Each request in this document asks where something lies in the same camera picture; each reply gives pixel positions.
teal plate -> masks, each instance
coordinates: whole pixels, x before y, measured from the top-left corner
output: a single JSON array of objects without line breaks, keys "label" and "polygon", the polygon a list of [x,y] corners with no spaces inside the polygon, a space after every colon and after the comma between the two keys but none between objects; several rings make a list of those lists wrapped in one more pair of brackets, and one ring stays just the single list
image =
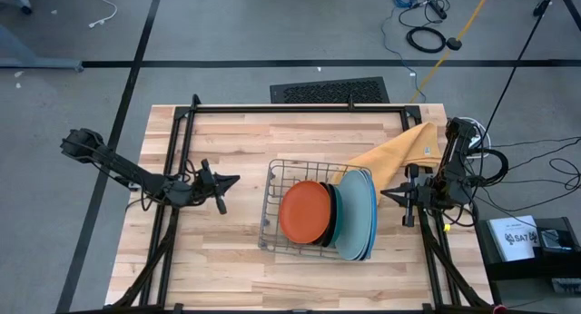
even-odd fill
[{"label": "teal plate", "polygon": [[375,236],[377,235],[377,228],[378,228],[378,202],[377,196],[375,193],[375,185],[373,184],[373,179],[371,179],[371,175],[366,171],[361,171],[365,174],[367,178],[370,192],[371,192],[371,236],[369,238],[369,244],[365,252],[360,257],[360,260],[369,259],[371,257],[371,251],[373,250],[373,245],[375,244]]},{"label": "teal plate", "polygon": [[343,222],[335,247],[345,260],[356,260],[369,244],[371,193],[364,173],[347,172],[339,184],[343,200]]}]

dish rack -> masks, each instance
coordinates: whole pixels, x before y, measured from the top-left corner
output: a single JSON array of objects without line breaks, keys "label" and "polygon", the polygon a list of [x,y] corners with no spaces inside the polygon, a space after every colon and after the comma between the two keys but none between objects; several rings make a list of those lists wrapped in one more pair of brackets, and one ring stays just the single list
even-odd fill
[{"label": "dish rack", "polygon": [[283,159],[272,160],[266,176],[258,246],[262,250],[280,254],[343,260],[334,247],[298,244],[290,241],[282,233],[279,208],[284,194],[295,183],[314,181],[338,184],[343,175],[351,170],[364,170],[371,174],[371,171],[367,168],[347,164]]}]

floor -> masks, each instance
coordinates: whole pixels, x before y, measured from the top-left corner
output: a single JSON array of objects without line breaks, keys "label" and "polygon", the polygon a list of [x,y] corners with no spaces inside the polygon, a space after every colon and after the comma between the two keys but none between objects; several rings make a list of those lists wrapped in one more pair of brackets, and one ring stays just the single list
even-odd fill
[{"label": "floor", "polygon": [[[110,61],[111,67],[73,71],[0,70],[0,309],[10,313],[54,312],[87,212],[96,170],[72,162],[59,152],[60,139],[72,128],[87,127],[105,140],[130,74],[152,0],[111,0],[119,13],[105,25],[87,25],[109,15],[99,0],[31,0],[34,14],[0,7],[0,25],[9,28],[44,56]],[[448,19],[439,26],[445,36],[457,34],[479,0],[449,0]],[[486,122],[510,74],[507,66],[482,67],[468,60],[515,60],[532,29],[532,9],[540,0],[488,0],[451,55],[465,60],[441,68],[429,82],[428,103],[444,103],[448,116],[470,116]],[[574,0],[581,8],[581,0]],[[391,12],[391,0],[161,0],[144,61],[398,59],[382,46],[379,26]],[[423,14],[409,14],[422,22]],[[408,29],[397,19],[385,26],[390,48],[407,60],[437,60],[408,46]],[[424,42],[431,43],[426,36]],[[581,59],[581,32],[562,0],[549,6],[524,59]],[[117,151],[136,161],[149,109],[156,103],[188,103],[193,93],[204,103],[269,103],[269,86],[318,80],[382,76],[393,103],[406,103],[414,83],[401,66],[238,67],[141,69],[124,120]],[[429,66],[414,68],[419,78]],[[579,66],[519,67],[492,124],[493,144],[565,138],[579,135],[581,98]],[[513,163],[556,148],[555,143],[503,149]],[[579,146],[555,157],[579,164]],[[512,171],[512,181],[568,177],[550,168],[550,157]],[[547,183],[499,185],[490,189],[496,201],[516,208],[558,195]],[[103,305],[123,222],[128,193],[108,183],[94,227],[71,309]],[[581,235],[581,194],[521,211],[536,217],[567,216]],[[483,219],[504,217],[480,205]],[[507,305],[538,302],[519,309],[573,312],[578,299],[548,297],[546,288],[501,286]]]}]

towel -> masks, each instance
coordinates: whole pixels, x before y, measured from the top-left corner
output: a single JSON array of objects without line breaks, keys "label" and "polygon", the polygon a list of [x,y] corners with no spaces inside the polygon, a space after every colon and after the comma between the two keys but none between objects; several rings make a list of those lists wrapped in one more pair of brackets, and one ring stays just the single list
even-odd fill
[{"label": "towel", "polygon": [[[400,167],[410,163],[435,168],[442,155],[438,147],[438,128],[434,123],[422,123],[389,142],[385,142],[348,162],[371,170],[376,193],[386,189]],[[333,183],[340,182],[340,174],[333,176]]]}]

wooden table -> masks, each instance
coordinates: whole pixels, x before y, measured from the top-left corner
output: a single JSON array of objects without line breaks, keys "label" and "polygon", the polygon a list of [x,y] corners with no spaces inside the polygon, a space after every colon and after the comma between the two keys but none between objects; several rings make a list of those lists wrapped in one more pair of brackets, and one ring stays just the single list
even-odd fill
[{"label": "wooden table", "polygon": [[[152,108],[139,161],[146,170],[162,172],[175,107]],[[438,126],[443,151],[443,105],[422,104],[420,110],[423,122]],[[385,197],[379,202],[372,258],[365,262],[274,254],[258,247],[272,159],[342,163],[400,133],[395,113],[196,113],[190,159],[199,165],[207,158],[215,172],[240,174],[241,179],[224,197],[227,215],[219,214],[213,200],[181,211],[167,306],[181,302],[187,309],[420,309],[431,302],[419,224],[402,227],[403,210]],[[404,180],[402,169],[391,185]],[[138,197],[135,193],[131,201]],[[139,204],[128,210],[107,303],[123,295],[146,262],[154,212],[143,212]],[[458,269],[481,298],[491,301],[474,229],[454,226],[448,240]],[[449,303],[446,279],[439,271]]]}]

